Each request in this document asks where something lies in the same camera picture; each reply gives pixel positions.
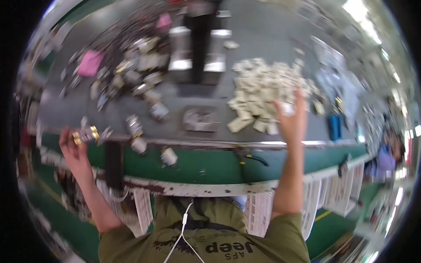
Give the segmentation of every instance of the yellow floor line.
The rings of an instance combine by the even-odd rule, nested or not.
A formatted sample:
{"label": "yellow floor line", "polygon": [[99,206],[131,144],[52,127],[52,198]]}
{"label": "yellow floor line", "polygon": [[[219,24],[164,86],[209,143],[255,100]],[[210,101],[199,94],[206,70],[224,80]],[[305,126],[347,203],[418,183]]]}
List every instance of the yellow floor line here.
{"label": "yellow floor line", "polygon": [[[41,178],[39,177],[35,177],[37,179],[37,182],[41,185],[41,188],[49,195],[51,196],[54,200],[56,200],[59,204],[61,204],[63,206],[63,203],[61,202],[61,197],[53,190],[51,189],[51,187],[44,182]],[[95,222],[93,221],[92,218],[89,219],[88,221],[91,225],[96,226]]]}
{"label": "yellow floor line", "polygon": [[319,215],[318,217],[316,217],[316,218],[314,219],[314,221],[316,222],[316,221],[318,221],[318,220],[322,219],[323,217],[325,217],[325,216],[329,215],[330,213],[332,213],[332,211],[328,210],[328,211],[324,212],[323,214]]}

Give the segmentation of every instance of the gray work surface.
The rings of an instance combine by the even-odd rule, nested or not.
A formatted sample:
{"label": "gray work surface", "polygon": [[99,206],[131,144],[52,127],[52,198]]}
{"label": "gray work surface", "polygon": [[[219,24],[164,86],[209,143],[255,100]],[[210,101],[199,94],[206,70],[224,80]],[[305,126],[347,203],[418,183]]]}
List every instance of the gray work surface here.
{"label": "gray work surface", "polygon": [[[147,138],[230,142],[282,141],[278,135],[257,132],[252,125],[238,133],[231,133],[228,130],[226,125],[237,117],[236,112],[226,104],[233,97],[235,89],[233,78],[236,77],[236,73],[231,67],[236,61],[255,57],[264,58],[268,64],[285,61],[292,65],[295,58],[299,57],[305,62],[303,76],[315,79],[319,63],[314,52],[309,49],[312,47],[310,36],[314,35],[327,44],[330,43],[330,37],[304,18],[281,6],[256,0],[230,0],[223,3],[222,9],[230,10],[232,14],[227,28],[232,30],[232,40],[239,43],[240,47],[226,51],[226,73],[218,86],[178,85],[166,76],[168,80],[155,88],[162,94],[163,102],[170,111],[170,118],[162,124],[150,117],[146,102],[128,94],[109,102],[101,112],[98,112],[96,101],[89,99],[89,87],[94,78],[84,78],[76,89],[69,90],[65,98],[59,98],[63,86],[70,81],[70,77],[67,77],[64,82],[60,82],[60,74],[67,66],[70,57],[90,43],[89,38],[94,33],[97,35],[116,21],[127,19],[139,3],[130,0],[117,2],[92,13],[73,26],[50,69],[47,85],[42,94],[38,118],[43,127],[78,128],[82,117],[87,116],[90,124],[95,125],[100,132],[111,126],[114,133],[127,134],[125,119],[129,115],[136,114],[140,117]],[[291,40],[292,37],[301,43]],[[295,53],[294,47],[305,51],[305,56]],[[69,67],[68,73],[73,69],[74,67]],[[216,107],[221,122],[218,131],[215,133],[184,131],[181,119],[184,108],[188,105]],[[344,127],[342,136],[343,139],[353,139],[354,133]],[[308,115],[306,140],[329,140],[326,119],[315,115],[313,110]]]}

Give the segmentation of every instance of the workbench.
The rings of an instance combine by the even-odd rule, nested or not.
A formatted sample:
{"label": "workbench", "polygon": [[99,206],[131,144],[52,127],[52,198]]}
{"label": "workbench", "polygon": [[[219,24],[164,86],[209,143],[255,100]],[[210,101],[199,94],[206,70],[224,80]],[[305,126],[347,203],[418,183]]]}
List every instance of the workbench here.
{"label": "workbench", "polygon": [[[50,69],[42,94],[38,120],[44,131],[40,135],[43,141],[46,136],[50,136],[48,140],[56,144],[58,138],[55,135],[62,127],[78,128],[82,117],[87,116],[90,124],[95,125],[100,132],[110,126],[114,131],[110,138],[124,142],[130,138],[125,127],[125,119],[127,116],[136,114],[143,124],[144,138],[149,146],[146,157],[133,153],[129,147],[126,148],[125,169],[130,171],[127,173],[130,176],[198,185],[242,184],[244,181],[238,175],[238,162],[235,161],[234,154],[227,151],[233,148],[234,143],[239,143],[240,146],[249,148],[256,155],[266,158],[271,165],[271,167],[252,168],[249,171],[252,182],[273,180],[279,177],[286,156],[286,145],[281,136],[259,133],[252,128],[252,125],[238,133],[231,133],[226,126],[237,116],[236,112],[227,105],[235,89],[233,78],[236,73],[231,70],[231,67],[234,62],[241,59],[255,57],[264,58],[268,64],[274,61],[285,61],[291,65],[299,56],[293,51],[293,48],[297,47],[306,52],[305,57],[301,57],[305,62],[303,77],[314,80],[319,63],[311,50],[310,35],[320,38],[329,45],[331,44],[330,37],[304,18],[281,6],[256,0],[225,1],[221,9],[230,10],[232,13],[227,29],[232,30],[232,40],[239,43],[240,47],[226,51],[226,73],[218,86],[179,85],[172,82],[167,75],[165,81],[155,88],[161,93],[163,102],[170,111],[170,118],[164,123],[154,121],[150,117],[146,102],[130,95],[112,100],[98,112],[96,101],[91,101],[89,98],[89,87],[95,78],[84,78],[76,89],[69,90],[65,98],[59,98],[64,85],[70,81],[70,78],[64,82],[60,81],[60,74],[67,67],[70,57],[90,43],[92,40],[90,37],[93,35],[99,34],[118,20],[125,21],[138,6],[139,1],[119,1],[88,15],[73,26]],[[215,107],[221,122],[217,132],[184,131],[181,119],[184,108],[189,105]],[[365,145],[357,144],[354,131],[348,131],[343,127],[342,136],[343,140],[331,142],[326,119],[312,112],[309,113],[308,131],[304,142],[307,148],[306,173],[335,166],[348,152],[352,152],[353,158],[366,153]],[[162,146],[173,147],[179,155],[176,168],[161,167],[159,150]],[[103,154],[102,156],[99,154],[100,150],[90,151],[96,152],[95,156],[91,155],[94,159],[103,157]],[[146,172],[141,164],[146,165],[146,163],[151,163],[151,160],[153,160],[154,168],[152,170],[148,168]],[[200,168],[197,162],[208,169]],[[202,169],[206,171],[205,175],[200,173]],[[225,171],[224,176],[215,177],[222,170]],[[189,173],[189,178],[198,175],[201,177],[197,180],[183,181],[182,178],[185,177],[180,177],[180,174],[186,171]]]}

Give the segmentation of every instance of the black strap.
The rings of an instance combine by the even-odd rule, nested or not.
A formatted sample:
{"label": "black strap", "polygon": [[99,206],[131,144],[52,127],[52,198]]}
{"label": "black strap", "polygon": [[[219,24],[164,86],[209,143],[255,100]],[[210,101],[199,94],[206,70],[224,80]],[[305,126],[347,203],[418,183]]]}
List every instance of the black strap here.
{"label": "black strap", "polygon": [[[178,197],[172,197],[171,201],[175,205],[175,207],[176,207],[177,211],[180,213],[180,215],[183,216],[184,213],[186,212],[186,208],[183,206],[180,199]],[[196,213],[198,215],[202,216],[202,217],[205,217],[206,220],[194,220],[191,217],[191,215],[189,213],[187,213],[187,223],[186,223],[186,226],[184,227],[184,229],[187,229],[187,230],[215,229],[215,230],[230,230],[230,231],[238,232],[238,230],[236,230],[233,227],[221,225],[221,224],[217,224],[217,223],[211,223],[209,217],[205,216],[205,214],[203,213],[201,202],[202,202],[202,199],[200,197],[194,198],[193,206],[196,210]],[[183,227],[183,222],[177,221],[172,226],[170,226],[169,228],[181,230],[182,227]]]}
{"label": "black strap", "polygon": [[[233,232],[238,232],[238,230],[236,230],[233,227],[217,224],[217,223],[207,223],[205,227],[205,223],[206,222],[203,220],[187,220],[187,224],[184,227],[184,229],[187,229],[187,230],[214,229],[214,230],[229,230]],[[169,226],[168,228],[181,230],[183,228],[183,222],[177,221],[173,225]]]}

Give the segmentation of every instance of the hand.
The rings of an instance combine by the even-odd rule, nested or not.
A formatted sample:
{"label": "hand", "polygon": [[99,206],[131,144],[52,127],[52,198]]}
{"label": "hand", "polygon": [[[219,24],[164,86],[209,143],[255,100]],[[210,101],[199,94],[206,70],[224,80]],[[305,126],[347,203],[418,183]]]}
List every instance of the hand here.
{"label": "hand", "polygon": [[69,127],[64,128],[60,135],[60,149],[73,176],[80,187],[93,183],[93,173],[88,160],[88,148],[82,143],[76,145],[73,136],[69,136]]}
{"label": "hand", "polygon": [[290,146],[300,145],[301,141],[305,140],[307,132],[306,100],[302,91],[300,89],[295,91],[295,115],[293,116],[285,116],[283,107],[278,101],[272,100],[272,103],[276,108],[280,121],[279,130],[285,142]]}

